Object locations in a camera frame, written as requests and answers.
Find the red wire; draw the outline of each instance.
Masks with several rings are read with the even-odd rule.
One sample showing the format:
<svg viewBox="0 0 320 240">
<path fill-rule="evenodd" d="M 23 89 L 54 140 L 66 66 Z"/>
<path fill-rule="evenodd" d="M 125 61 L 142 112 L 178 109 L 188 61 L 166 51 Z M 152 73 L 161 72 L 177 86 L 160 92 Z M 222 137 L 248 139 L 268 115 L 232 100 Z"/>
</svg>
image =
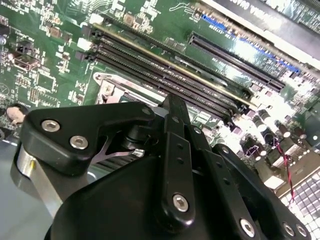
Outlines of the red wire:
<svg viewBox="0 0 320 240">
<path fill-rule="evenodd" d="M 279 143 L 277 143 L 275 146 L 278 149 L 279 153 L 282 155 L 283 160 L 284 160 L 284 166 L 285 166 L 285 169 L 286 169 L 286 173 L 287 173 L 287 176 L 288 176 L 288 182 L 289 182 L 289 185 L 290 185 L 291 199 L 289 201 L 289 204 L 291 204 L 295 200 L 295 191 L 294 191 L 294 187 L 293 187 L 292 180 L 291 180 L 291 172 L 290 172 L 289 166 L 288 166 L 288 156 L 284 154 L 284 151 L 281 149 Z"/>
</svg>

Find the silver screw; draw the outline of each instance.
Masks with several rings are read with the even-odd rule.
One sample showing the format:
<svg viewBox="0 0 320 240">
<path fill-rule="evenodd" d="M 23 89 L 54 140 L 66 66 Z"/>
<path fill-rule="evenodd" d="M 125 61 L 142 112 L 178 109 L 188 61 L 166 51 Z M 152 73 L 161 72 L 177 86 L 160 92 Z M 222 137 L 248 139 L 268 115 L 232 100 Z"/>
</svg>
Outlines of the silver screw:
<svg viewBox="0 0 320 240">
<path fill-rule="evenodd" d="M 255 229 L 246 219 L 240 219 L 240 225 L 243 231 L 250 237 L 253 238 L 255 236 Z"/>
<path fill-rule="evenodd" d="M 47 132 L 54 133 L 60 129 L 60 124 L 55 120 L 44 120 L 41 127 Z"/>
<path fill-rule="evenodd" d="M 307 236 L 307 232 L 306 232 L 306 230 L 305 230 L 302 226 L 300 226 L 299 224 L 297 224 L 297 225 L 296 225 L 296 228 L 298 229 L 299 233 L 300 233 L 302 236 L 304 236 L 304 237 Z"/>
<path fill-rule="evenodd" d="M 294 236 L 295 235 L 295 232 L 293 231 L 293 229 L 286 223 L 284 222 L 283 223 L 283 227 L 284 227 L 284 230 L 290 235 L 290 236 Z"/>
<path fill-rule="evenodd" d="M 173 196 L 172 199 L 173 199 L 173 205 L 180 212 L 185 213 L 188 210 L 189 204 L 188 204 L 187 199 L 185 199 L 184 196 L 182 196 L 180 194 L 176 194 L 176 195 Z"/>
<path fill-rule="evenodd" d="M 89 145 L 88 140 L 84 136 L 73 136 L 70 138 L 70 145 L 75 149 L 86 149 Z"/>
<path fill-rule="evenodd" d="M 224 151 L 226 154 L 228 154 L 228 153 L 229 153 L 228 148 L 226 148 L 225 146 L 223 146 L 221 149 L 222 149 L 222 151 Z"/>
<path fill-rule="evenodd" d="M 173 116 L 172 120 L 175 121 L 177 124 L 179 123 L 179 119 L 176 116 Z"/>
<path fill-rule="evenodd" d="M 148 115 L 151 114 L 150 110 L 146 107 L 142 108 L 142 112 L 144 112 L 145 114 L 148 114 Z"/>
<path fill-rule="evenodd" d="M 196 126 L 194 127 L 194 131 L 197 133 L 197 134 L 201 134 L 201 130 L 199 128 L 197 128 Z"/>
</svg>

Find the black clamp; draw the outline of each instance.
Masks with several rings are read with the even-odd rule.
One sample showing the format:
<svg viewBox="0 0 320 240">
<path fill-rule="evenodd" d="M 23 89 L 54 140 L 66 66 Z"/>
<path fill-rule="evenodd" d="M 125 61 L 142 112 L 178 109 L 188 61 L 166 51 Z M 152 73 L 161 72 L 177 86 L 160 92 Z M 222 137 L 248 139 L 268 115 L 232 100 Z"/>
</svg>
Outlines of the black clamp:
<svg viewBox="0 0 320 240">
<path fill-rule="evenodd" d="M 311 239 L 230 148 L 210 148 L 179 97 L 169 95 L 160 107 L 167 114 L 129 102 L 41 109 L 26 116 L 24 158 L 28 166 L 34 159 L 41 169 L 49 167 L 54 179 L 81 179 L 91 161 L 145 151 L 143 158 L 69 191 L 49 239 Z M 23 162 L 20 171 L 39 186 L 37 171 Z"/>
</svg>

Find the metal cylinder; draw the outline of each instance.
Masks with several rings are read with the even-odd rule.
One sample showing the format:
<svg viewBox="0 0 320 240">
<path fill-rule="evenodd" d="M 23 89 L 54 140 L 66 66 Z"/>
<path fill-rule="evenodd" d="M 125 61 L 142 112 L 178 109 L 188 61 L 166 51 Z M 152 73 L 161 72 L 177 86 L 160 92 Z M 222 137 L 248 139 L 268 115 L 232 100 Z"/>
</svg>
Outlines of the metal cylinder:
<svg viewBox="0 0 320 240">
<path fill-rule="evenodd" d="M 279 124 L 278 128 L 284 138 L 288 138 L 291 136 L 291 132 L 288 130 L 288 128 L 285 125 Z"/>
<path fill-rule="evenodd" d="M 259 147 L 258 150 L 257 150 L 257 152 L 259 153 L 259 155 L 260 155 L 261 157 L 266 156 L 266 155 L 267 155 L 267 151 L 266 151 L 265 147 L 264 147 L 261 143 L 258 143 L 257 146 Z"/>
<path fill-rule="evenodd" d="M 6 43 L 7 43 L 7 39 L 4 36 L 0 35 L 0 46 L 5 45 Z"/>
<path fill-rule="evenodd" d="M 305 131 L 302 130 L 301 127 L 297 126 L 293 129 L 293 132 L 296 136 L 298 136 L 300 139 L 306 139 L 307 138 L 307 134 L 305 133 Z"/>
<path fill-rule="evenodd" d="M 255 159 L 256 161 L 261 160 L 261 156 L 260 156 L 260 154 L 259 154 L 259 150 L 255 151 L 255 152 L 252 154 L 252 156 L 254 157 L 254 159 Z"/>
<path fill-rule="evenodd" d="M 259 115 L 261 117 L 261 119 L 265 122 L 265 123 L 268 123 L 268 122 L 271 122 L 271 116 L 269 115 L 269 113 L 266 111 L 266 110 L 261 110 L 259 112 Z"/>
<path fill-rule="evenodd" d="M 256 126 L 256 128 L 258 129 L 258 131 L 261 133 L 267 129 L 267 125 L 264 124 L 264 122 L 261 120 L 260 117 L 255 117 L 253 119 L 253 123 Z"/>
</svg>

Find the silver metal base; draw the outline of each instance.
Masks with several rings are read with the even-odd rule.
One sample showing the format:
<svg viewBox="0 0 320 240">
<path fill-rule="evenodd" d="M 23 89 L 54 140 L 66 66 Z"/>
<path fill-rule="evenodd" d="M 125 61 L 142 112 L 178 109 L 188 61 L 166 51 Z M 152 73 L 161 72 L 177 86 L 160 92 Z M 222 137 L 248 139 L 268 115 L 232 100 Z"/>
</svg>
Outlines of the silver metal base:
<svg viewBox="0 0 320 240">
<path fill-rule="evenodd" d="M 62 203 L 74 192 L 88 185 L 87 174 L 66 176 L 29 155 L 23 146 L 17 159 L 18 170 L 28 177 L 54 218 Z"/>
</svg>

